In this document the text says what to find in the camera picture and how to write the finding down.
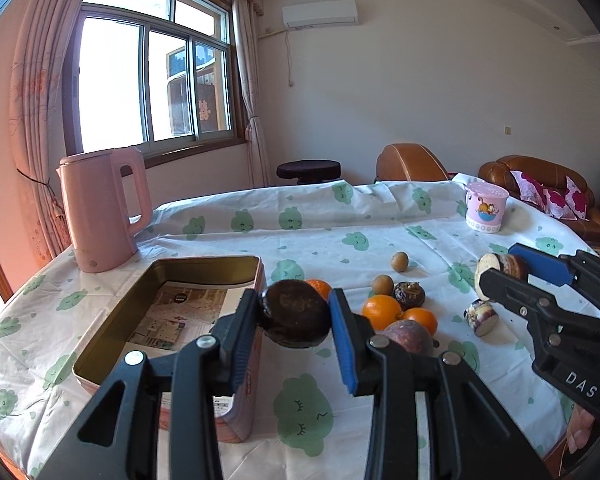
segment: throw pillow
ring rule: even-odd
[[[577,220],[577,216],[573,214],[573,211],[567,204],[564,197],[553,189],[545,189],[544,196],[546,197],[546,208],[545,213],[551,215],[554,218],[561,220]]]
[[[546,198],[542,186],[522,171],[511,171],[520,188],[520,200],[534,204],[540,211],[546,210]]]
[[[580,219],[587,217],[587,197],[580,191],[576,183],[567,176],[567,193],[564,197],[567,204]]]

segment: leather armchair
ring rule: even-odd
[[[596,200],[593,192],[589,189],[587,181],[580,174],[560,164],[542,160],[541,158],[524,155],[507,155],[495,162],[483,164],[478,172],[478,176],[487,182],[505,188],[512,196],[520,198],[520,188],[513,178],[511,170],[523,171],[543,186],[557,189],[562,193],[566,190],[566,176],[569,175],[570,179],[574,181],[576,186],[587,197],[587,221],[560,220],[560,222],[570,227],[584,241],[600,244],[600,210],[595,208]]]
[[[446,170],[436,156],[421,144],[401,143],[384,147],[376,161],[376,181],[448,180]]]

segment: pink electric kettle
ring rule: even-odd
[[[131,167],[140,218],[131,224],[120,168]],[[66,156],[58,168],[64,211],[83,272],[103,272],[138,251],[134,235],[149,225],[151,197],[140,151],[130,146]]]

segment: orange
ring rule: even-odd
[[[384,294],[372,296],[362,306],[362,315],[371,322],[375,330],[384,330],[400,319],[400,314],[402,314],[400,303]]]
[[[400,319],[412,319],[415,322],[420,323],[431,335],[434,335],[438,329],[438,320],[436,319],[436,316],[433,315],[433,312],[419,306],[407,310],[402,314]]]
[[[323,280],[305,280],[320,294],[324,301],[329,301],[329,293],[331,292],[331,285],[324,282]]]

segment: round stool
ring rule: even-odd
[[[321,184],[340,178],[340,163],[335,160],[296,160],[280,164],[276,170],[280,178],[297,178],[298,184]]]

